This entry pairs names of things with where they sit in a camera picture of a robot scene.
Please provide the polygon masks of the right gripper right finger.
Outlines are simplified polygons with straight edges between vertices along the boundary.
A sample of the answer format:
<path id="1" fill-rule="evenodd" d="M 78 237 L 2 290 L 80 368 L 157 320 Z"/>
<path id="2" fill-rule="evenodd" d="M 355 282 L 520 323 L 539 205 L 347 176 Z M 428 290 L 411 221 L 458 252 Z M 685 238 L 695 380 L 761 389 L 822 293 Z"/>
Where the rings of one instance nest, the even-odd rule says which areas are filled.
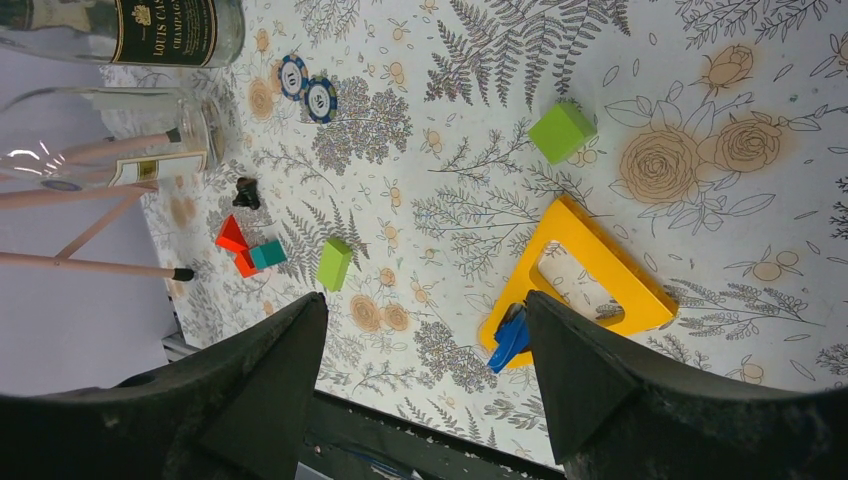
<path id="1" fill-rule="evenodd" d="M 540 292 L 530 348 L 570 479 L 843 479 L 847 392 L 746 384 L 675 361 Z"/>

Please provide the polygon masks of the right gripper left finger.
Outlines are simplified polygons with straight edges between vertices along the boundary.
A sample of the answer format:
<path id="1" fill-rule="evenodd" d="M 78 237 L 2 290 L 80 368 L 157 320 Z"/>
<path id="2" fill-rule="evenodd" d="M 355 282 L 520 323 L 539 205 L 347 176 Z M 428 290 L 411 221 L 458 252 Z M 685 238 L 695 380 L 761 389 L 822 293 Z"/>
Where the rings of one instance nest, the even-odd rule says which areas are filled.
<path id="1" fill-rule="evenodd" d="M 312 292 L 110 388 L 1 399 L 5 479 L 291 479 L 328 324 Z"/>

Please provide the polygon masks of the clear bottle cork stopper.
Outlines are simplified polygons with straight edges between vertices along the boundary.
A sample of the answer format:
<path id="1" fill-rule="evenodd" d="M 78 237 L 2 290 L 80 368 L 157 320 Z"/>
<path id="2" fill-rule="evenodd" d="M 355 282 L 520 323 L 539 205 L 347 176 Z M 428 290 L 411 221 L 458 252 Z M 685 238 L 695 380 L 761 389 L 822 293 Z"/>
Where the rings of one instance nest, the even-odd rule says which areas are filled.
<path id="1" fill-rule="evenodd" d="M 184 88 L 43 88 L 1 107 L 1 177 L 49 190 L 199 174 L 223 142 L 215 102 Z"/>

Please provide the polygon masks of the clear bottle black label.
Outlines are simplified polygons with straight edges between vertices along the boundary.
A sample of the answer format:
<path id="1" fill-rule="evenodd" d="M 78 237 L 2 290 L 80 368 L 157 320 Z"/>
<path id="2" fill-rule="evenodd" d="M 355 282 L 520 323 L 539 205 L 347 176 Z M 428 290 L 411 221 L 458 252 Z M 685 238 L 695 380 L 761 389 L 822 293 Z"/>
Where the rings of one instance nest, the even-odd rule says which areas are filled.
<path id="1" fill-rule="evenodd" d="M 240 1 L 116 0 L 1 3 L 1 46 L 93 64 L 220 68 L 245 41 Z"/>

